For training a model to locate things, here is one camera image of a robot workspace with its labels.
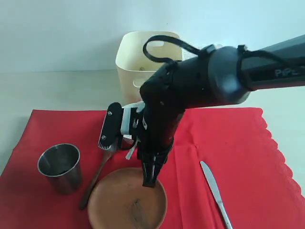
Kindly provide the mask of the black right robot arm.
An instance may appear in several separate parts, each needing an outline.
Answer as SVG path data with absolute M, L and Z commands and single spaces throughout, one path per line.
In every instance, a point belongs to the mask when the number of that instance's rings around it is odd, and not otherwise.
M 304 36 L 257 51 L 245 45 L 197 49 L 167 35 L 155 35 L 149 41 L 177 45 L 194 57 L 178 61 L 142 49 L 149 60 L 161 64 L 140 87 L 145 106 L 140 113 L 137 156 L 145 187 L 155 186 L 187 109 L 240 104 L 255 90 L 305 84 Z

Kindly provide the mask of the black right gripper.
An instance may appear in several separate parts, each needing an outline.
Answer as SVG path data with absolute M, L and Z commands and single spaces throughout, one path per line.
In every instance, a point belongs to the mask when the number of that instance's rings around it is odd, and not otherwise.
M 136 103 L 141 127 L 138 128 L 139 159 L 142 163 L 143 186 L 155 187 L 158 175 L 172 149 L 174 134 L 185 113 L 180 104 Z

